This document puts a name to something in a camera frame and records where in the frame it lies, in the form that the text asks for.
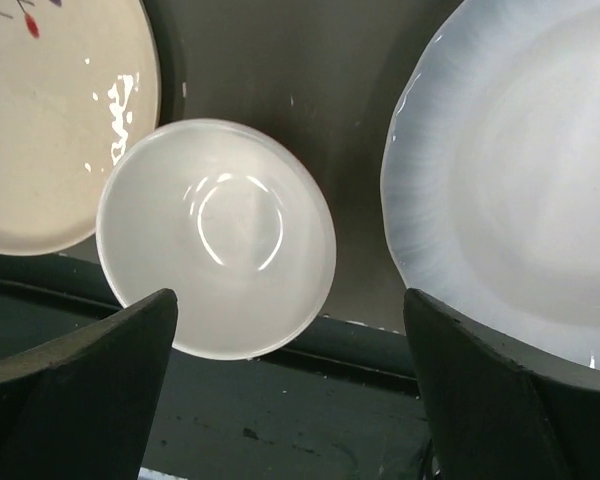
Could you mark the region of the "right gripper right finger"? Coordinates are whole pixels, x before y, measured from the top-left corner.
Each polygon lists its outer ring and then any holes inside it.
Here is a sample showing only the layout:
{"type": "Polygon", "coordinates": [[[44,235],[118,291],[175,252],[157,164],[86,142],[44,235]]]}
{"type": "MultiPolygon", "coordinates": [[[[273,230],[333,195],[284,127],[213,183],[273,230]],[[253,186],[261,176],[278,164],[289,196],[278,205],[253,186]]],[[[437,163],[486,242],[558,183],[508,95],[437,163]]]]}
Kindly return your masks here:
{"type": "Polygon", "coordinates": [[[445,479],[600,479],[600,370],[409,289],[404,324],[445,479]]]}

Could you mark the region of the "small white bowl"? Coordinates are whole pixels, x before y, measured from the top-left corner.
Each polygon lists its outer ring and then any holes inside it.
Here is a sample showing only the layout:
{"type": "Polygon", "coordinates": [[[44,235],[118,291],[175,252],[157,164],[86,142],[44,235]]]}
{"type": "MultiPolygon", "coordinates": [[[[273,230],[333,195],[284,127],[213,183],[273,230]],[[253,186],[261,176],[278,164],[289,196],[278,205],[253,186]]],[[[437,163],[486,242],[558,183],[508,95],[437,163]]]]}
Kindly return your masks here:
{"type": "Polygon", "coordinates": [[[209,360],[287,345],[335,276],[334,224],[312,175],[277,141],[226,120],[177,121],[126,152],[102,192],[96,242],[119,303],[174,291],[175,349],[209,360]]]}

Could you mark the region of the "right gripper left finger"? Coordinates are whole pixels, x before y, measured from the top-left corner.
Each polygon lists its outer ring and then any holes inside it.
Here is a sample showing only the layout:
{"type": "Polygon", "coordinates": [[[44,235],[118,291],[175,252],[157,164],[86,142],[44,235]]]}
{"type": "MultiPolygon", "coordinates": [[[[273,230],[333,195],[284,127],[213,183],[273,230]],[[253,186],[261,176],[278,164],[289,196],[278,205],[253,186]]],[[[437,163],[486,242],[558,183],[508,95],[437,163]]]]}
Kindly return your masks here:
{"type": "Polygon", "coordinates": [[[135,479],[178,319],[159,290],[0,360],[0,479],[135,479]]]}

